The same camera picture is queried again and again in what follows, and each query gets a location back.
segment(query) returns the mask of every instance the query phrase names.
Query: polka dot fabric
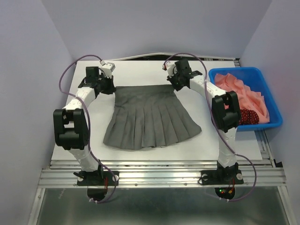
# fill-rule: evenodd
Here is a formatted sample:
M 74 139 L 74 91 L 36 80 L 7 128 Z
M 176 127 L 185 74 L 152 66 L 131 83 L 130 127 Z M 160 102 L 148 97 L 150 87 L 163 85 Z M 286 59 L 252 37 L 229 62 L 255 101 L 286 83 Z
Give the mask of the polka dot fabric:
M 259 123 L 259 117 L 257 113 L 249 109 L 241 109 L 241 119 L 239 125 L 253 125 Z

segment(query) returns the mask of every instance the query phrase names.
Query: blue plastic container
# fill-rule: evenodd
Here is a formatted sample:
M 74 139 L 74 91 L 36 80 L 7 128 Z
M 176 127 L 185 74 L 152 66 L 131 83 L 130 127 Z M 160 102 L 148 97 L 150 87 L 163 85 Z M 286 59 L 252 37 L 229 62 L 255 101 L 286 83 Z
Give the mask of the blue plastic container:
M 216 68 L 209 71 L 210 81 L 215 83 L 216 74 L 226 75 L 230 73 L 236 78 L 242 80 L 252 91 L 261 92 L 264 96 L 267 109 L 270 114 L 270 122 L 256 125 L 240 125 L 238 131 L 246 130 L 264 130 L 267 128 L 279 127 L 282 124 L 281 114 L 271 95 L 271 92 L 265 82 L 261 71 L 255 67 L 237 67 L 237 68 Z

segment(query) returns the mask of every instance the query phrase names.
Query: wall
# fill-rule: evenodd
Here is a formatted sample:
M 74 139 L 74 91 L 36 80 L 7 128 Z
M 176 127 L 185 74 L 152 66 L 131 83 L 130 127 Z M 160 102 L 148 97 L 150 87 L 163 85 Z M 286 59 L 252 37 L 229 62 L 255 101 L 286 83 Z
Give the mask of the wall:
M 271 0 L 42 0 L 73 57 L 240 57 Z
M 242 66 L 259 68 L 283 115 L 281 128 L 267 136 L 282 161 L 288 191 L 300 223 L 300 1 L 273 0 L 241 57 Z
M 58 80 L 71 56 L 40 0 L 0 1 L 0 30 L 0 218 L 22 225 L 53 150 L 52 113 L 66 100 Z

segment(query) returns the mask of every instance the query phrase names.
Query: cable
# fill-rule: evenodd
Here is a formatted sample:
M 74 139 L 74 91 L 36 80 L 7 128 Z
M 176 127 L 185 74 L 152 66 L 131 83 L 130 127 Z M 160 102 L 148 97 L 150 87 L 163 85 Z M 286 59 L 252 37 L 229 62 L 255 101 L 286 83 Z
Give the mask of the cable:
M 197 57 L 197 56 L 195 56 L 195 55 L 193 55 L 193 54 L 190 54 L 190 53 L 176 53 L 176 54 L 174 54 L 174 55 L 171 55 L 168 59 L 166 59 L 166 60 L 164 61 L 164 63 L 163 63 L 163 66 L 165 66 L 166 62 L 169 61 L 171 58 L 173 58 L 173 57 L 176 56 L 176 55 L 181 55 L 181 54 L 191 55 L 191 56 L 195 57 L 196 59 L 198 59 L 198 60 L 201 62 L 202 66 L 203 66 L 203 68 L 204 68 L 204 71 L 205 71 L 205 77 L 204 77 L 205 98 L 206 98 L 206 102 L 207 102 L 208 109 L 209 109 L 209 111 L 210 111 L 211 121 L 212 121 L 212 124 L 214 125 L 214 127 L 215 127 L 215 129 L 216 129 L 216 131 L 217 131 L 217 134 L 219 135 L 219 137 L 221 138 L 221 140 L 224 142 L 224 144 L 226 145 L 226 147 L 227 147 L 234 155 L 246 159 L 246 160 L 252 165 L 252 167 L 253 167 L 255 178 L 254 178 L 254 183 L 253 183 L 253 186 L 252 186 L 251 190 L 250 190 L 247 194 L 245 194 L 244 196 L 242 196 L 242 197 L 240 197 L 240 198 L 237 198 L 237 199 L 231 199 L 231 200 L 227 200 L 227 201 L 228 201 L 228 202 L 236 202 L 236 201 L 242 200 L 242 199 L 246 198 L 249 194 L 251 194 L 251 193 L 253 192 L 255 186 L 256 186 L 257 172 L 256 172 L 256 169 L 255 169 L 255 166 L 254 166 L 254 164 L 251 162 L 251 160 L 250 160 L 249 158 L 247 158 L 246 156 L 237 154 L 237 153 L 229 146 L 229 144 L 225 141 L 224 137 L 221 135 L 219 129 L 217 128 L 215 119 L 214 119 L 213 114 L 212 114 L 212 110 L 211 110 L 211 106 L 210 106 L 209 97 L 208 97 L 208 91 L 207 91 L 207 82 L 208 82 L 208 80 L 207 80 L 207 75 L 208 75 L 208 73 L 207 73 L 207 68 L 206 68 L 205 64 L 203 63 L 203 61 L 202 61 L 199 57 Z
M 102 59 L 99 57 L 99 56 L 96 56 L 96 55 L 84 55 L 78 59 L 76 59 L 74 62 L 72 62 L 66 69 L 65 71 L 62 73 L 61 77 L 60 77 L 60 80 L 59 80 L 59 83 L 58 83 L 58 86 L 59 86 L 59 89 L 60 89 L 60 92 L 63 93 L 63 94 L 66 94 L 66 95 L 69 95 L 69 96 L 72 96 L 76 99 L 78 99 L 80 101 L 80 103 L 82 104 L 83 108 L 84 108 L 84 111 L 86 113 L 86 116 L 87 116 L 87 119 L 88 119 L 88 130 L 89 130 L 89 142 L 88 142 L 88 149 L 89 149 L 89 153 L 91 154 L 91 156 L 99 163 L 99 165 L 103 166 L 108 172 L 110 172 L 112 174 L 112 176 L 114 177 L 114 188 L 113 188 L 113 191 L 112 193 L 104 200 L 102 201 L 99 201 L 99 202 L 96 202 L 96 203 L 105 203 L 107 202 L 113 195 L 113 193 L 115 192 L 116 190 L 116 187 L 117 187 L 117 179 L 114 175 L 114 173 L 111 171 L 111 169 L 109 169 L 106 165 L 104 165 L 103 163 L 101 163 L 101 161 L 99 159 L 96 158 L 96 156 L 94 155 L 94 153 L 92 152 L 91 148 L 90 148 L 90 114 L 89 114 L 89 111 L 88 111 L 88 108 L 86 107 L 84 101 L 77 97 L 76 95 L 72 94 L 72 93 L 69 93 L 69 92 L 66 92 L 66 91 L 63 91 L 61 89 L 61 81 L 62 81 L 62 78 L 64 77 L 64 75 L 66 74 L 66 72 L 71 68 L 71 66 L 73 66 L 76 62 L 78 62 L 79 60 L 85 58 L 85 57 L 96 57 L 97 59 L 99 59 L 100 61 L 102 61 Z

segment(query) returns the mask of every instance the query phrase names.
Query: white table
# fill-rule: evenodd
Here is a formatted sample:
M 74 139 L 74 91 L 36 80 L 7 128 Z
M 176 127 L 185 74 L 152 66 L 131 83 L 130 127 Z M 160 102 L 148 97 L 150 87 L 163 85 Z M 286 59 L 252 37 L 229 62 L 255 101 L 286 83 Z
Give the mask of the white table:
M 115 86 L 137 86 L 169 84 L 167 73 L 162 70 L 163 61 L 111 61 L 116 69 L 113 72 Z M 204 73 L 200 62 L 190 61 L 193 70 Z M 77 63 L 71 93 L 85 77 L 87 66 L 98 66 L 98 61 L 80 61 Z M 207 70 L 212 68 L 235 67 L 233 61 L 205 61 Z M 113 115 L 114 95 L 98 95 L 89 106 L 91 118 L 91 148 L 96 157 L 103 161 L 188 161 L 217 160 L 218 135 L 211 123 L 205 99 L 198 93 L 184 88 L 175 92 L 192 119 L 202 128 L 202 132 L 187 141 L 164 148 L 143 150 L 120 150 L 103 144 L 108 123 Z M 261 152 L 254 131 L 238 132 L 236 152 L 251 160 L 261 160 Z M 73 155 L 62 147 L 55 146 L 52 160 L 74 160 Z

